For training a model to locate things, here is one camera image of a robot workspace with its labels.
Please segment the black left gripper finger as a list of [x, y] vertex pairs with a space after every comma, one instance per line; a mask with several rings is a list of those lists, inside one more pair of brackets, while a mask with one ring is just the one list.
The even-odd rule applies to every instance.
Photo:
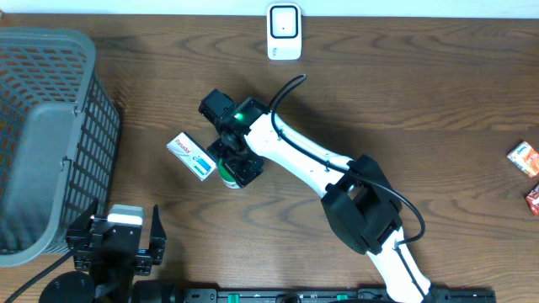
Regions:
[[166, 243], [167, 236], [160, 220], [159, 208], [157, 205], [154, 205], [152, 210], [149, 248], [154, 253], [163, 253]]
[[99, 199], [94, 198], [89, 207], [68, 227], [68, 236], [86, 236], [92, 225], [92, 216], [96, 214]]

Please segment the green lid jar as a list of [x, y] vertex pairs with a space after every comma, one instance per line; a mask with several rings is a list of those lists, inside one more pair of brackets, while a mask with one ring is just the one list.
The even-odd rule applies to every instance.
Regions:
[[222, 159], [218, 160], [217, 169], [222, 182], [230, 189], [240, 189], [234, 177], [224, 168]]

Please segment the white Panadol box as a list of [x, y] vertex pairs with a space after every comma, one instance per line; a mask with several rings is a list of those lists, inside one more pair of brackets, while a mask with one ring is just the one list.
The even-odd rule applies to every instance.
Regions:
[[216, 169], [216, 162], [187, 132], [182, 132], [167, 145], [200, 181], [205, 181]]

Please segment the small orange carton box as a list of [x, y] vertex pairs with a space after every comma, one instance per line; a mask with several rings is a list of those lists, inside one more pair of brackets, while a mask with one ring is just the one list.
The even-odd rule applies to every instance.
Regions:
[[507, 157], [528, 177], [538, 174], [538, 152], [526, 141], [510, 151]]

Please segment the red Top chocolate bar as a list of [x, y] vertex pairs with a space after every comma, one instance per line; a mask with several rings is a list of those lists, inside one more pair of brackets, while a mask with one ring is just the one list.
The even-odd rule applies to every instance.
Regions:
[[539, 215], [539, 185], [537, 185], [527, 196], [526, 201], [533, 215]]

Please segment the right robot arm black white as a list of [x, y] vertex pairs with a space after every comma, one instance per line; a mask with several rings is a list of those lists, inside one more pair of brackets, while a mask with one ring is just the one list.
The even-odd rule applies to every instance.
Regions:
[[321, 147], [254, 98], [238, 104], [215, 89], [201, 100], [199, 111], [219, 135], [208, 152], [227, 186], [246, 187], [263, 172], [266, 160], [280, 165], [320, 197], [334, 234], [370, 258], [392, 300], [434, 301], [433, 286], [404, 236], [400, 212], [410, 203], [392, 188], [376, 161]]

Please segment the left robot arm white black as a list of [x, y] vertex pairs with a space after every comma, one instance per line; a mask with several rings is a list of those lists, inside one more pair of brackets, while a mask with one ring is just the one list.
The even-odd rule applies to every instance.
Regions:
[[145, 210], [113, 205], [109, 214], [97, 214], [95, 199], [67, 229], [74, 270], [54, 278], [40, 302], [131, 302], [136, 276], [148, 276], [163, 261], [167, 236], [159, 208], [152, 209], [147, 248], [140, 247]]

